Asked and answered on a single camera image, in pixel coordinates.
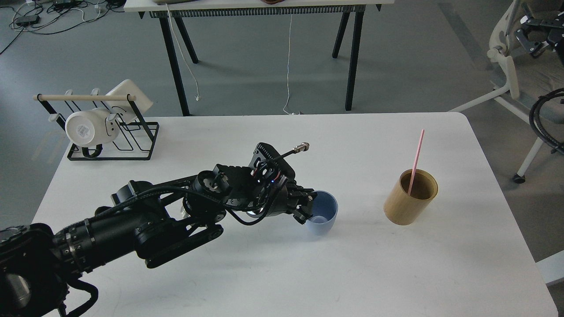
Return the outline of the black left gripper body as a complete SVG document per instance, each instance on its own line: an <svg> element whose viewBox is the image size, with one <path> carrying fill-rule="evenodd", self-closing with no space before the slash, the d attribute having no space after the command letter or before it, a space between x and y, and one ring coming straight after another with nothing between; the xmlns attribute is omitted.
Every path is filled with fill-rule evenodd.
<svg viewBox="0 0 564 317"><path fill-rule="evenodd" d="M279 157L280 153L270 144L259 142L254 150L254 155L249 164L254 170L265 160L272 160ZM266 198L262 209L258 211L248 211L252 218L259 218L266 211L266 216L271 217L280 214L292 214L293 208L289 204L289 190L286 185L288 181L295 179L295 171L285 161L284 158L276 160L266 167L266 172L260 171L260 180L267 180L265 189Z"/></svg>

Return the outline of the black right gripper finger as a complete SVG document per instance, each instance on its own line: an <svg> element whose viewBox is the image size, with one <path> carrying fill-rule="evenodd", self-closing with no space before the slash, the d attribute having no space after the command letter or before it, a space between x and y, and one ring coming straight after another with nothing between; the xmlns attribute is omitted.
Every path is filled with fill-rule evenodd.
<svg viewBox="0 0 564 317"><path fill-rule="evenodd" d="M520 27L514 32L520 45L533 58L538 58L546 50L554 52L553 44L548 41L551 27Z"/></svg>
<svg viewBox="0 0 564 317"><path fill-rule="evenodd" d="M545 30L546 32L563 32L564 30L562 15L558 15L553 19L539 19L526 15L520 19L520 24L521 27L519 28L519 32L521 33L526 33L531 27L542 28L542 30Z"/></svg>

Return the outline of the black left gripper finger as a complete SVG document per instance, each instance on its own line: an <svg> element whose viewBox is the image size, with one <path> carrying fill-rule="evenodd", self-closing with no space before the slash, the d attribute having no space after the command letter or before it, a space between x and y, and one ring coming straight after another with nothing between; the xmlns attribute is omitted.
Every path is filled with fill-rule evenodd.
<svg viewBox="0 0 564 317"><path fill-rule="evenodd" d="M308 219L312 218L312 204L311 203L290 204L289 214L291 214L298 223L304 225Z"/></svg>
<svg viewBox="0 0 564 317"><path fill-rule="evenodd" d="M291 203L309 203L316 199L318 194L312 188L300 185L289 185L289 201Z"/></svg>

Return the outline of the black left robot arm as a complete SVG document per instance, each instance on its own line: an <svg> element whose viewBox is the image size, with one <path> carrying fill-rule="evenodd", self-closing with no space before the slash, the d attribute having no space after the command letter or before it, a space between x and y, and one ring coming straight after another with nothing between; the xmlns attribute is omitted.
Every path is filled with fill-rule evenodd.
<svg viewBox="0 0 564 317"><path fill-rule="evenodd" d="M250 164L216 165L190 177L152 184L130 181L111 196L113 206L53 233L43 223L1 231L3 317L40 317L57 310L78 317L97 301L97 288L81 280L131 252L147 268L159 267L217 239L231 214L242 225L290 214L312 218L318 196L295 181L286 157L309 149L306 142L280 154L258 143Z"/></svg>

